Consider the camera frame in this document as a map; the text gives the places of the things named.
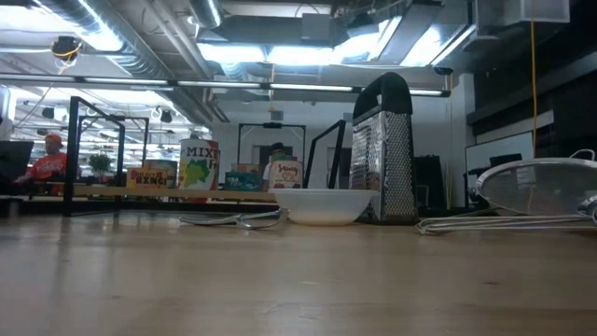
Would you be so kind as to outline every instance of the metal tongs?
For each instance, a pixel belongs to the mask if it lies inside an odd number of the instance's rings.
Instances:
[[[264,217],[278,217],[275,221],[269,223],[250,223],[247,219],[256,219]],[[288,218],[288,210],[278,209],[269,213],[253,214],[253,215],[234,215],[223,218],[202,218],[202,217],[180,217],[183,223],[201,225],[201,226],[221,226],[221,225],[235,225],[240,229],[247,230],[261,230],[272,226],[284,223]]]

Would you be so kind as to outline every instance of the white bowl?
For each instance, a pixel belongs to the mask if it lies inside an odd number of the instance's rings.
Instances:
[[[289,210],[298,224],[344,225],[354,222],[367,208],[373,190],[270,189],[276,202]]]

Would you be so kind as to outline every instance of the whiteboard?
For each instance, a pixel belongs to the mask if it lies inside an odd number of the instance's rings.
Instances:
[[[482,167],[490,167],[489,158],[521,154],[523,160],[533,158],[533,133],[520,133],[505,138],[489,141],[466,148],[466,172]],[[467,175],[468,187],[473,188],[477,183],[476,175]]]

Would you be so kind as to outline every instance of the ceiling light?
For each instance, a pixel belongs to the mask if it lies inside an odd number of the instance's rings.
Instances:
[[[333,52],[333,63],[342,63],[342,60],[365,55],[372,51],[379,38],[379,33],[351,37],[344,43],[337,45]]]
[[[438,91],[438,90],[417,90],[417,89],[410,90],[410,95],[413,95],[413,96],[440,97],[443,94],[444,94],[443,91]]]
[[[382,54],[382,51],[385,49],[385,46],[387,46],[388,42],[390,42],[390,38],[392,38],[392,35],[394,35],[394,33],[396,32],[396,29],[398,28],[398,24],[400,24],[401,20],[402,20],[402,17],[400,17],[400,16],[394,17],[389,22],[387,22],[387,25],[385,25],[383,28],[380,27],[381,33],[379,35],[377,45],[369,53],[369,56],[368,56],[369,61],[380,57],[380,55]]]
[[[104,126],[100,125],[99,123],[97,123],[97,121],[91,122],[87,119],[83,120],[83,124],[88,127],[88,130],[102,129],[104,127]]]
[[[209,82],[195,80],[180,80],[180,86],[198,86],[202,88],[224,88],[224,89],[259,89],[259,83],[239,83],[239,82]]]
[[[460,36],[458,36],[458,38],[456,38],[456,40],[450,43],[449,46],[447,46],[433,61],[431,61],[431,65],[437,65],[443,61],[446,56],[450,55],[461,43],[463,43],[471,34],[473,34],[475,30],[477,30],[477,25],[470,25]]]
[[[47,75],[25,75],[25,74],[0,74],[0,79],[7,80],[29,80],[29,81],[52,81],[52,82],[74,82],[75,78],[70,76],[47,76]]]
[[[332,48],[274,47],[268,62],[280,65],[329,65]]]
[[[170,133],[170,130],[154,130],[154,129],[149,129],[148,130],[150,133],[152,134],[156,134],[156,133],[161,133],[161,134],[166,134],[166,133]],[[139,129],[130,129],[127,130],[128,133],[145,133],[146,130],[139,130]]]
[[[278,90],[305,90],[305,91],[337,91],[351,92],[353,87],[329,86],[329,85],[309,85],[309,84],[270,84],[272,89]]]
[[[203,58],[218,63],[264,62],[265,55],[259,46],[211,45],[198,43]]]
[[[105,83],[105,84],[168,85],[167,80],[161,80],[161,79],[86,77],[85,80],[89,83]]]
[[[169,101],[153,91],[90,90],[91,93],[114,104],[164,105]]]
[[[171,88],[171,87],[148,87],[148,86],[143,86],[143,85],[132,85],[131,86],[131,90],[136,90],[136,91],[147,91],[147,90],[152,90],[152,91],[174,91],[174,88]]]
[[[131,141],[133,141],[135,144],[141,144],[141,143],[143,143],[143,141],[141,141],[141,140],[139,140],[137,138],[133,138],[132,136],[129,136],[129,135],[124,135],[124,137],[127,138],[127,139],[129,139],[129,140],[131,140]]]
[[[441,52],[441,35],[431,26],[419,38],[400,66],[426,66]]]
[[[111,138],[118,139],[118,133],[114,132],[114,131],[100,131],[100,134],[103,134],[103,135],[111,137]]]

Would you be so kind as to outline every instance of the table surface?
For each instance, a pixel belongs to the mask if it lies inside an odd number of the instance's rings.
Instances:
[[[0,335],[589,335],[597,234],[0,220]]]

